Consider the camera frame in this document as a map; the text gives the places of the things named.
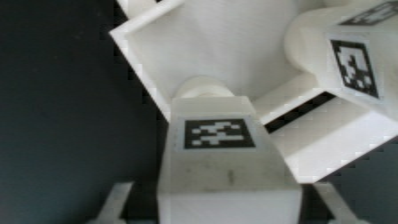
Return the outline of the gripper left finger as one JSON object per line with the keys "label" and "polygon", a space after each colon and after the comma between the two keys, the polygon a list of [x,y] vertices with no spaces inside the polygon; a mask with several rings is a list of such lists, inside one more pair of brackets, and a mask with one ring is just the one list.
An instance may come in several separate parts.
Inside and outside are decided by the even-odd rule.
{"label": "gripper left finger", "polygon": [[131,182],[114,184],[98,216],[85,222],[85,224],[126,224],[126,220],[121,218],[121,213],[131,187]]}

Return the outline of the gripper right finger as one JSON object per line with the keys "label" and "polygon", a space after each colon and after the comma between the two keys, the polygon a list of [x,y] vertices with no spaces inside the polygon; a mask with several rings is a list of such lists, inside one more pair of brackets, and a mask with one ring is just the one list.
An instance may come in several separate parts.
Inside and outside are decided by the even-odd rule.
{"label": "gripper right finger", "polygon": [[313,187],[332,213],[332,219],[329,220],[327,224],[371,224],[357,217],[332,183],[316,182]]}

